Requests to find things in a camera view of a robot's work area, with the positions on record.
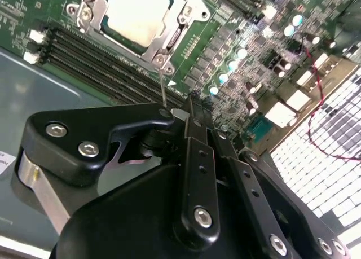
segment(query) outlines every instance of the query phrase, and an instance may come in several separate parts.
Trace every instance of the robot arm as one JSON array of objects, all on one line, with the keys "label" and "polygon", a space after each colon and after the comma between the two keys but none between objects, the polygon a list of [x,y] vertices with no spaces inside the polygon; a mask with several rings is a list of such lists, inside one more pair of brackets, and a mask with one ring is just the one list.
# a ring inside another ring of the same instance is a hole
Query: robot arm
[{"label": "robot arm", "polygon": [[[107,164],[150,156],[161,165],[98,196]],[[257,154],[237,155],[194,93],[173,114],[159,104],[37,113],[15,177],[60,235],[52,258],[350,258]]]}]

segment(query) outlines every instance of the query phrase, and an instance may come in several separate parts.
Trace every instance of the capacitor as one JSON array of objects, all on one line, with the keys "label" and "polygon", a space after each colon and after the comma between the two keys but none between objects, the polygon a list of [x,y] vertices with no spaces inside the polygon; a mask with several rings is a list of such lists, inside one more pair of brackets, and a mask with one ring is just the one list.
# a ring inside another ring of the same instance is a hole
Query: capacitor
[{"label": "capacitor", "polygon": [[285,59],[281,59],[279,61],[279,65],[283,67],[283,69],[285,70],[290,70],[292,65],[291,63],[289,63],[288,61],[286,61]]},{"label": "capacitor", "polygon": [[323,39],[322,45],[324,45],[325,47],[327,47],[329,49],[332,49],[336,46],[336,42],[333,39]]},{"label": "capacitor", "polygon": [[237,54],[237,58],[239,60],[243,60],[243,59],[245,59],[247,57],[248,52],[247,52],[247,49],[238,49],[236,51],[236,54]]},{"label": "capacitor", "polygon": [[220,74],[218,75],[218,79],[219,79],[219,82],[220,82],[221,84],[224,84],[224,83],[226,83],[226,82],[228,81],[229,76],[228,76],[227,74],[225,74],[225,73],[220,73]]},{"label": "capacitor", "polygon": [[256,109],[254,108],[254,106],[252,105],[251,102],[247,102],[247,103],[246,103],[246,107],[247,107],[247,109],[248,109],[249,115],[255,114]]},{"label": "capacitor", "polygon": [[256,87],[254,87],[250,82],[246,83],[246,89],[249,91],[250,94],[254,94],[257,91]]},{"label": "capacitor", "polygon": [[278,77],[284,77],[286,74],[280,67],[276,66],[273,71],[276,73]]},{"label": "capacitor", "polygon": [[287,37],[290,37],[290,36],[292,36],[294,34],[294,31],[295,31],[294,26],[293,25],[288,25],[288,26],[286,26],[284,28],[283,34],[285,36],[287,36]]},{"label": "capacitor", "polygon": [[321,38],[314,34],[306,33],[306,40],[311,42],[313,45],[317,45],[321,41]]},{"label": "capacitor", "polygon": [[230,60],[227,65],[231,72],[236,71],[238,68],[238,62],[236,60]]},{"label": "capacitor", "polygon": [[303,23],[303,16],[302,15],[295,15],[292,18],[292,25],[294,25],[295,27],[300,26]]},{"label": "capacitor", "polygon": [[218,92],[219,92],[219,89],[218,89],[217,86],[211,85],[211,86],[209,87],[209,92],[210,92],[211,95],[217,95]]}]

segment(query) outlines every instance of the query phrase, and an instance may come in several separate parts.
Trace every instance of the cpu socket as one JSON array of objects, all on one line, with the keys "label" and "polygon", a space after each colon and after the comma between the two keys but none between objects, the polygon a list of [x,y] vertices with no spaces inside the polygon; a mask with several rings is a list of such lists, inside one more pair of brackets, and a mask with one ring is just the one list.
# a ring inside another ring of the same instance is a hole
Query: cpu socket
[{"label": "cpu socket", "polygon": [[80,31],[149,71],[171,75],[171,57],[194,21],[210,12],[202,0],[82,0],[68,4]]}]

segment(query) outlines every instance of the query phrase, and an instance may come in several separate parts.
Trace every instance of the screw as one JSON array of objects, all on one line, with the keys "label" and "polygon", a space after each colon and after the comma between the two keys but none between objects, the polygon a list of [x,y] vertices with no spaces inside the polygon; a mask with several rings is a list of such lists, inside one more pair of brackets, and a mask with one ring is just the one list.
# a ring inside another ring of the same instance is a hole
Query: screw
[{"label": "screw", "polygon": [[82,142],[78,146],[78,151],[85,157],[96,157],[99,154],[98,145],[94,142]]},{"label": "screw", "polygon": [[190,6],[184,7],[183,14],[185,16],[189,16],[191,14],[191,12],[192,12],[192,8]]},{"label": "screw", "polygon": [[155,61],[156,61],[156,63],[164,64],[164,58],[163,58],[162,55],[157,55],[157,56],[155,57]]},{"label": "screw", "polygon": [[171,113],[168,112],[167,110],[163,109],[163,108],[160,108],[159,109],[159,114],[165,118],[171,118]]},{"label": "screw", "polygon": [[333,243],[333,245],[336,247],[336,249],[337,249],[337,251],[338,251],[339,253],[341,253],[343,256],[346,255],[345,249],[343,248],[343,246],[342,246],[339,242],[333,240],[332,243]]},{"label": "screw", "polygon": [[68,8],[68,12],[69,12],[69,14],[71,14],[71,15],[75,14],[75,8],[74,8],[73,6],[70,6],[70,7]]},{"label": "screw", "polygon": [[67,129],[65,128],[65,126],[60,125],[60,124],[49,124],[45,130],[49,136],[52,136],[55,138],[61,138],[61,137],[65,136],[68,132]]},{"label": "screw", "polygon": [[210,214],[203,208],[196,208],[194,211],[194,219],[204,228],[209,228],[212,225],[212,218]]},{"label": "screw", "polygon": [[286,256],[286,254],[287,254],[286,245],[283,243],[283,241],[278,236],[271,234],[270,242],[271,242],[273,249],[275,249],[275,251],[277,251],[281,256]]},{"label": "screw", "polygon": [[249,156],[249,158],[252,159],[254,162],[257,162],[257,161],[258,161],[258,158],[256,157],[255,154],[249,153],[248,156]]},{"label": "screw", "polygon": [[228,129],[229,129],[229,126],[228,126],[228,125],[222,125],[222,126],[221,126],[221,130],[222,130],[223,132],[227,132]]},{"label": "screw", "polygon": [[89,7],[85,7],[81,11],[81,17],[83,18],[83,20],[90,20],[92,15],[93,14],[91,13],[91,9]]},{"label": "screw", "polygon": [[323,249],[325,253],[327,253],[328,255],[332,254],[331,247],[323,239],[319,238],[318,243],[320,244],[321,249]]},{"label": "screw", "polygon": [[227,137],[226,137],[226,135],[224,135],[222,132],[218,132],[218,135],[220,136],[220,138],[222,138],[222,139],[226,139]]}]

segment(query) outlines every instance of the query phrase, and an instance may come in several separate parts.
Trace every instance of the black plastic bracket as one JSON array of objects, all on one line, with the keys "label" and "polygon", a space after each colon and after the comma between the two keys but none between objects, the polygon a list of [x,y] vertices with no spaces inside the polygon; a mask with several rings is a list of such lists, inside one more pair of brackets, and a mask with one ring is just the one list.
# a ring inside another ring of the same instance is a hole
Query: black plastic bracket
[{"label": "black plastic bracket", "polygon": [[266,258],[301,258],[288,243],[270,208],[251,167],[240,161],[231,141],[220,130],[212,130],[217,167],[224,170],[228,183],[244,204],[246,215],[254,228],[259,253]]},{"label": "black plastic bracket", "polygon": [[214,152],[208,146],[207,127],[203,110],[197,104],[198,97],[192,97],[189,98],[191,116],[186,120],[184,131],[184,156],[180,158],[174,232],[189,249],[202,251],[217,241],[220,225]]},{"label": "black plastic bracket", "polygon": [[[126,144],[138,132],[166,129],[173,122],[173,115],[160,104],[40,112],[25,124],[18,160],[25,151],[31,162],[67,183],[87,186],[96,182],[109,161],[110,143],[125,139]],[[65,136],[47,134],[46,127],[54,123],[66,128]],[[81,155],[82,142],[95,143],[99,153]]]},{"label": "black plastic bracket", "polygon": [[302,258],[350,258],[347,248],[282,179],[252,151],[240,154],[253,169],[268,203],[287,220],[293,246]]}]

